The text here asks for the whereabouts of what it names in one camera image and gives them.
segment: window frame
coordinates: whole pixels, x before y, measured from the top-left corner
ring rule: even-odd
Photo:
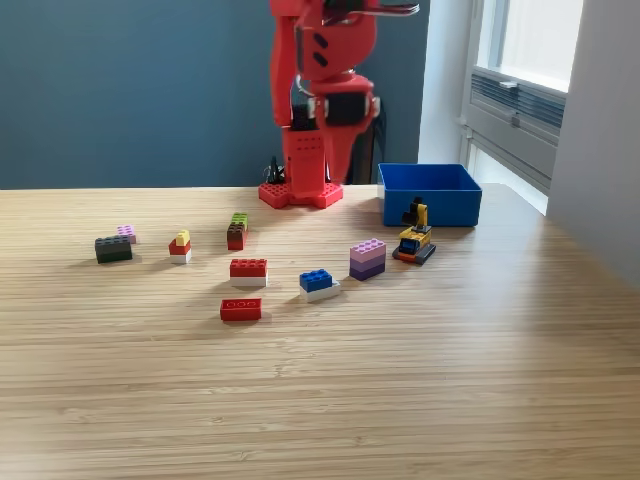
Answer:
[[[469,168],[473,146],[544,193],[548,193],[555,166],[560,129],[518,115],[497,102],[474,94],[474,74],[498,81],[504,88],[526,89],[541,98],[566,102],[567,93],[498,71],[504,46],[510,0],[474,0],[469,52],[460,123],[465,129],[460,163]],[[483,22],[491,28],[483,31]],[[489,68],[478,66],[486,64]]]

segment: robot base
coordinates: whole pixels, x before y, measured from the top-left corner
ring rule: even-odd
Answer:
[[[316,208],[327,208],[344,196],[344,190],[340,185],[326,183],[324,192],[315,197],[295,198],[289,189],[289,185],[273,185],[263,183],[258,189],[260,200],[268,203],[273,208],[284,208],[287,205],[313,205]]]

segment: pink lego brick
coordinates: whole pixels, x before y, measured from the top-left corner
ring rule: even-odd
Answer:
[[[133,225],[120,225],[118,227],[118,235],[126,235],[127,237],[129,237],[131,245],[137,243],[136,231],[133,229]]]
[[[359,245],[351,247],[351,258],[356,262],[364,263],[374,258],[387,254],[387,244],[372,238]]]

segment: blue wall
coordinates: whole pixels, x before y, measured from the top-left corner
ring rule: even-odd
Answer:
[[[359,69],[388,161],[417,159],[422,4]],[[1,0],[0,188],[258,184],[281,151],[272,35],[267,0]]]

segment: blue box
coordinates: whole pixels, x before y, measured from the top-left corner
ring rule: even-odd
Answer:
[[[432,227],[478,224],[482,189],[462,165],[381,163],[378,173],[382,223],[387,227],[404,225],[402,214],[415,197],[422,197],[428,207]]]
[[[332,285],[333,278],[324,269],[314,270],[313,272],[303,273],[300,275],[300,286],[304,288],[304,291],[307,293],[331,288]]]

